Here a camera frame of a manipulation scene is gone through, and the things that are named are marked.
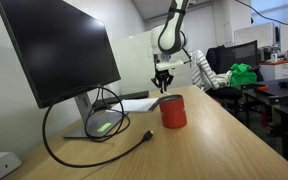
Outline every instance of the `green object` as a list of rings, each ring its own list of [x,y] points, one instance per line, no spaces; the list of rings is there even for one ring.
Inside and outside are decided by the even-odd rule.
[[[231,66],[231,87],[254,83],[257,80],[257,76],[254,71],[249,71],[251,66],[247,64],[233,64]]]
[[[97,132],[103,132],[107,129],[112,123],[105,123],[101,128],[97,130]]]

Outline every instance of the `green cloth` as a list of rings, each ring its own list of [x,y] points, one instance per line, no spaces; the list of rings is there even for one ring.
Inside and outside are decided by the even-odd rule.
[[[254,83],[257,80],[255,72],[249,71],[251,66],[247,64],[233,64],[231,66],[232,77],[231,77],[231,87]]]

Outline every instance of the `cable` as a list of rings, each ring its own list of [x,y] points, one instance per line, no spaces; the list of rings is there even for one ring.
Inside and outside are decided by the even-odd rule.
[[[261,16],[261,17],[264,18],[264,19],[268,19],[268,20],[271,20],[271,21],[275,21],[275,22],[278,22],[278,23],[280,23],[280,24],[284,24],[284,25],[287,25],[287,26],[288,26],[288,23],[284,23],[284,22],[278,21],[278,20],[276,20],[276,19],[272,19],[272,18],[268,18],[268,17],[263,16],[261,13],[259,13],[258,11],[256,11],[252,6],[250,6],[250,5],[248,5],[248,4],[245,4],[245,3],[243,3],[243,2],[241,2],[241,1],[239,1],[239,0],[235,0],[235,1],[237,1],[237,2],[239,2],[239,3],[241,3],[241,4],[243,4],[243,5],[251,8],[253,11],[255,11],[259,16]]]
[[[184,62],[184,64],[187,64],[189,62],[192,62],[192,56],[186,51],[186,49],[182,48],[182,50],[185,52],[186,56],[188,57],[188,61]]]
[[[122,154],[120,154],[120,155],[118,155],[118,156],[116,156],[116,157],[114,157],[114,158],[112,158],[112,159],[109,159],[109,160],[106,160],[106,161],[103,161],[103,162],[99,162],[99,163],[82,164],[82,165],[80,165],[80,164],[71,164],[71,163],[67,163],[67,162],[61,160],[60,158],[58,158],[58,157],[53,153],[53,151],[51,150],[51,148],[50,148],[50,146],[49,146],[49,144],[48,144],[48,142],[47,142],[47,137],[46,137],[46,122],[47,122],[47,117],[48,117],[51,109],[52,109],[53,106],[54,106],[61,98],[63,98],[63,96],[65,96],[65,95],[72,94],[72,93],[76,93],[76,92],[81,91],[81,90],[90,90],[90,89],[94,89],[94,88],[100,88],[100,89],[102,89],[102,90],[109,91],[109,92],[111,92],[116,98],[118,98],[117,95],[116,95],[114,92],[112,92],[111,90],[106,89],[106,88],[104,88],[104,87],[82,86],[82,87],[74,88],[74,89],[72,89],[72,90],[70,90],[70,91],[64,92],[63,94],[61,94],[60,96],[58,96],[58,97],[51,103],[51,105],[48,107],[48,109],[47,109],[47,111],[46,111],[46,113],[45,113],[45,115],[44,115],[43,125],[42,125],[42,137],[43,137],[44,146],[45,146],[47,152],[49,153],[49,155],[50,155],[55,161],[57,161],[58,163],[60,163],[60,164],[62,164],[62,165],[64,165],[64,166],[68,166],[68,167],[71,167],[71,168],[90,168],[90,167],[96,167],[96,166],[104,165],[104,164],[107,164],[107,163],[111,163],[111,162],[116,161],[116,160],[122,158],[123,156],[129,154],[131,151],[133,151],[134,149],[136,149],[137,147],[139,147],[142,143],[144,143],[144,142],[146,142],[146,141],[149,141],[149,140],[152,138],[152,136],[153,136],[153,132],[152,132],[152,131],[147,131],[147,132],[143,135],[142,140],[141,140],[140,142],[138,142],[136,145],[134,145],[132,148],[130,148],[130,149],[127,150],[126,152],[124,152],[124,153],[122,153]],[[122,120],[120,121],[120,122],[121,122],[120,124],[122,124],[123,119],[124,119],[124,117],[125,117],[126,115],[125,115],[125,113],[124,113],[124,108],[123,108],[123,105],[122,105],[121,101],[119,101],[119,103],[120,103],[121,108],[122,108],[122,111],[121,111],[121,113],[122,113]],[[114,136],[114,134],[120,133],[121,131],[119,131],[119,128],[117,129],[117,131],[115,131],[115,133],[113,133],[113,134],[111,134],[111,135],[108,135],[108,137],[111,138],[111,137]]]
[[[87,118],[86,118],[86,122],[84,123],[84,132],[85,132],[86,136],[87,136],[89,139],[91,139],[92,141],[94,141],[94,142],[104,142],[104,141],[109,140],[109,139],[112,138],[113,136],[115,136],[115,135],[123,132],[126,128],[129,127],[129,125],[130,125],[130,123],[131,123],[129,117],[124,113],[124,108],[123,108],[123,105],[121,104],[121,100],[118,98],[118,96],[117,96],[113,91],[111,91],[111,90],[109,90],[109,89],[106,89],[106,88],[104,88],[104,87],[102,87],[102,86],[99,87],[99,90],[98,90],[98,93],[97,93],[97,97],[96,97],[96,99],[95,99],[95,102],[98,100],[99,92],[101,91],[102,102],[103,102],[104,104],[107,104],[107,103],[105,102],[105,100],[104,100],[104,90],[109,91],[110,93],[112,93],[112,94],[115,96],[115,98],[117,98],[118,102],[120,102],[120,105],[121,105],[121,107],[122,107],[122,111],[116,111],[116,110],[111,110],[111,111],[115,111],[115,112],[121,113],[121,114],[122,114],[122,118],[121,118],[121,121],[120,121],[120,123],[119,123],[118,128],[116,129],[116,131],[115,131],[114,133],[109,134],[109,135],[105,135],[105,136],[102,136],[102,137],[92,136],[92,135],[90,135],[90,134],[88,133],[88,131],[87,131],[87,123],[88,123],[90,117],[96,113],[96,112],[93,111],[93,109],[94,109],[96,106],[95,106],[95,107],[92,106],[92,108],[91,108],[91,110],[89,111],[88,116],[87,116]],[[122,125],[123,125],[124,117],[126,117],[126,118],[128,119],[128,124],[127,124],[126,127],[124,127],[122,130],[120,130],[120,128],[121,128]]]

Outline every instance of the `monitor stand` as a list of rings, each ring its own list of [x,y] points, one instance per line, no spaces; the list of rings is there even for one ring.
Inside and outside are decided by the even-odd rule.
[[[83,125],[68,132],[63,136],[65,139],[87,138],[84,130],[87,116],[92,108],[92,104],[87,93],[74,97],[77,107],[80,111]],[[98,112],[94,113],[87,124],[87,132],[94,137],[105,136],[112,128],[122,120],[122,114],[118,112]]]

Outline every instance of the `ceiling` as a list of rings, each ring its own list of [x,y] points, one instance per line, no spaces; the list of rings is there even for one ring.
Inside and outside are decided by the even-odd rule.
[[[132,0],[144,20],[167,14],[172,0]],[[210,2],[211,0],[191,0],[188,9]]]

